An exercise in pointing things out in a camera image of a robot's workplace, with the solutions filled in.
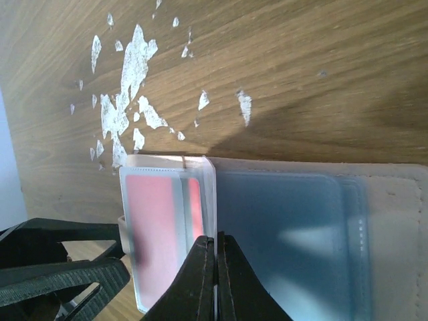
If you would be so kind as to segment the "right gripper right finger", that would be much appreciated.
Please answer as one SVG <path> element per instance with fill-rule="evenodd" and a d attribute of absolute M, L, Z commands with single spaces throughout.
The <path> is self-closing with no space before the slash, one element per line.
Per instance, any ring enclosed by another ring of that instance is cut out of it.
<path fill-rule="evenodd" d="M 219 320 L 290 320 L 262 286 L 231 235 L 217 235 Z"/>

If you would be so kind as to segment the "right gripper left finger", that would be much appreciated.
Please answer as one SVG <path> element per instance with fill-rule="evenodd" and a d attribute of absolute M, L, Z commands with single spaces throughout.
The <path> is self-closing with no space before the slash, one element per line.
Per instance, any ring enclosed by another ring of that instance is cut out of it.
<path fill-rule="evenodd" d="M 194 242 L 167 291 L 143 320 L 214 320 L 214 239 Z"/>

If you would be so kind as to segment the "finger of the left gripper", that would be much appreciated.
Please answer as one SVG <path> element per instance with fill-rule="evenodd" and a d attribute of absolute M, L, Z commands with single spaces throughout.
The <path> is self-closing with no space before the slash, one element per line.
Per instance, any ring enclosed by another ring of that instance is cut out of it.
<path fill-rule="evenodd" d="M 62 303 L 94 288 L 60 320 L 93 320 L 130 281 L 120 259 L 73 261 L 1 270 L 2 320 L 54 320 Z"/>
<path fill-rule="evenodd" d="M 124 256 L 117 224 L 35 218 L 1 232 L 1 267 L 65 262 L 66 241 L 113 241 L 98 257 Z"/>

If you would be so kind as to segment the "red credit card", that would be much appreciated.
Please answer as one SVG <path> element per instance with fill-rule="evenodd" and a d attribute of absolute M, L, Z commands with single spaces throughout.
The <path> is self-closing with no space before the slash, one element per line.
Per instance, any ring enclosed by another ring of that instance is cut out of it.
<path fill-rule="evenodd" d="M 124 187 L 138 304 L 148 310 L 204 234 L 200 186 L 195 178 L 128 175 Z"/>

